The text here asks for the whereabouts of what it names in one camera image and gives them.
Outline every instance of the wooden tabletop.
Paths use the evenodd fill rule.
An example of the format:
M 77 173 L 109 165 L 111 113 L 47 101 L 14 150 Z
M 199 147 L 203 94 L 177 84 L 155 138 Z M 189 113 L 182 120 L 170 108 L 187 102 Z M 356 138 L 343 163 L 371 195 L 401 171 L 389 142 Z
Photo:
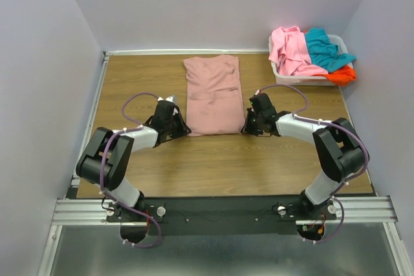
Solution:
M 186 69 L 183 60 L 196 55 L 111 56 L 102 86 L 94 129 L 134 127 L 120 112 L 133 94 L 154 92 L 178 97 L 186 117 Z M 239 54 L 245 109 L 254 92 L 275 83 L 266 54 Z M 310 118 L 347 117 L 338 87 L 299 87 L 309 99 L 301 113 Z M 285 88 L 266 90 L 276 110 L 303 106 L 300 95 Z M 139 96 L 126 113 L 145 122 L 155 110 L 151 96 Z M 184 137 L 133 153 L 126 176 L 146 196 L 217 196 L 298 194 L 320 172 L 315 147 L 293 138 L 231 134 Z M 367 174 L 352 180 L 342 193 L 372 193 Z M 81 180 L 79 198 L 97 198 L 98 188 Z

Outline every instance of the pink cloth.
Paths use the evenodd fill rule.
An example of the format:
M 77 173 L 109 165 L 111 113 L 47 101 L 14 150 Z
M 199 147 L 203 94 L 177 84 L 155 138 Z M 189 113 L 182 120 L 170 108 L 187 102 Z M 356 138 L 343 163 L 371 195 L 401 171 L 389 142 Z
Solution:
M 283 76 L 313 76 L 328 74 L 322 67 L 312 65 L 306 47 L 305 34 L 299 27 L 279 27 L 272 32 L 273 49 L 269 60 L 278 67 Z
M 240 133 L 245 123 L 239 59 L 230 55 L 184 60 L 189 136 Z

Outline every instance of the white wall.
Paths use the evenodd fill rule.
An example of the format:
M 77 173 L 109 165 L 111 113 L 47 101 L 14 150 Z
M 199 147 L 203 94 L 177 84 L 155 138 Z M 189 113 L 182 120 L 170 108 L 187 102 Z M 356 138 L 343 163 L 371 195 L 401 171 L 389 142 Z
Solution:
M 75 0 L 0 8 L 0 275 L 36 275 L 102 53 Z
M 375 188 L 391 195 L 414 262 L 414 2 L 363 0 L 343 38 L 358 56 L 358 81 L 344 90 L 371 153 Z
M 77 0 L 104 50 L 267 48 L 279 26 L 341 34 L 361 0 Z

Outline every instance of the white plastic basket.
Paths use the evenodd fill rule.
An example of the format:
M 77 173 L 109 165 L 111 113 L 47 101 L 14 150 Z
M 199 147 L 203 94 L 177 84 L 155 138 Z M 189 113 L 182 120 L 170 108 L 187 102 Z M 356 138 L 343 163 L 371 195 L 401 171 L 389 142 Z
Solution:
M 331 40 L 331 43 L 338 45 L 339 54 L 342 53 L 348 53 L 348 49 L 343 42 L 342 38 L 340 36 L 336 35 L 328 35 L 329 40 Z M 273 49 L 273 42 L 272 42 L 272 36 L 269 37 L 269 52 L 271 53 Z M 320 86 L 333 86 L 332 82 L 330 82 L 325 77 L 320 76 L 282 76 L 278 73 L 278 68 L 276 64 L 272 61 L 272 68 L 273 73 L 276 76 L 276 83 L 283 83 L 283 84 L 289 84 L 289 85 L 320 85 Z

